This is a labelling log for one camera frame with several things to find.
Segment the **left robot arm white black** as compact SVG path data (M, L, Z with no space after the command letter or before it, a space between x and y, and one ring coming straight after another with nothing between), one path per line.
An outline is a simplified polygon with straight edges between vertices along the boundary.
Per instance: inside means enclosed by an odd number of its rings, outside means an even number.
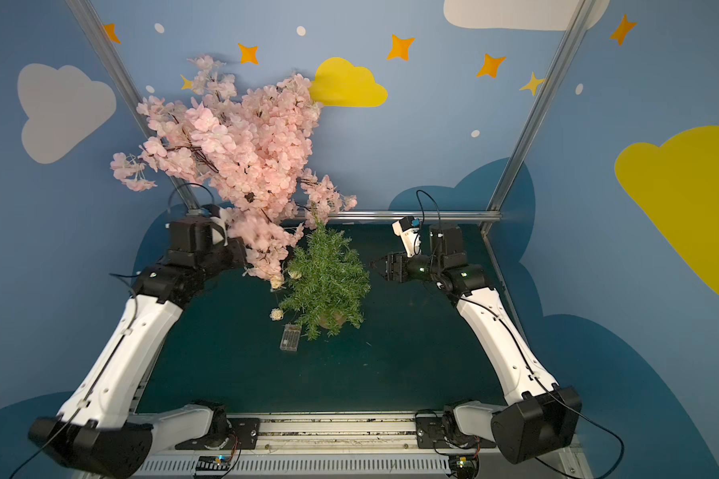
M155 453L180 444L220 449L233 434L223 405L197 400L162 413L132 404L164 340L209 279L246 267L243 241L230 238L231 214L208 206L168 227L164 261L127 281L130 297L117 327L75 392L53 417L39 417L28 438L62 467L129 478Z

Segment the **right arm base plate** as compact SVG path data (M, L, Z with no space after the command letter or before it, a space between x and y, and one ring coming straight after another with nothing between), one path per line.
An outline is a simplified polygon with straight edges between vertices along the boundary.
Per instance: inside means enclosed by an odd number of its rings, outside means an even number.
M478 448L495 448L494 442L478 436L466 435L459 430L455 420L448 415L444 417L429 415L415 417L415 438L419 449L445 450Z

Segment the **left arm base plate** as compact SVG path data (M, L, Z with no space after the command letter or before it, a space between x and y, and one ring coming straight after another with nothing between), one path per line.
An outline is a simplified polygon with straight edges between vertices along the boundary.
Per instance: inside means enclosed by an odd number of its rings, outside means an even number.
M176 450L254 450L257 446L261 420L254 417L227 418L225 423L211 426L209 432L175 446Z

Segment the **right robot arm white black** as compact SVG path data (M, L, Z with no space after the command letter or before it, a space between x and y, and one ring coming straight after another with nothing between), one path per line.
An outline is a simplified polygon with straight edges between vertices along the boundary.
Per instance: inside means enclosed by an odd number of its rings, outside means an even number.
M383 258L381 275L394 283L432 283L447 296L479 340L505 400L503 406L473 400L445 407L439 423L419 433L423 447L478 451L487 443L518 464L571 445L581 411L578 393L560 387L531 352L485 270L467 259L461 229L432 227L429 253L421 250L414 218L393 223L393 232L403 251Z

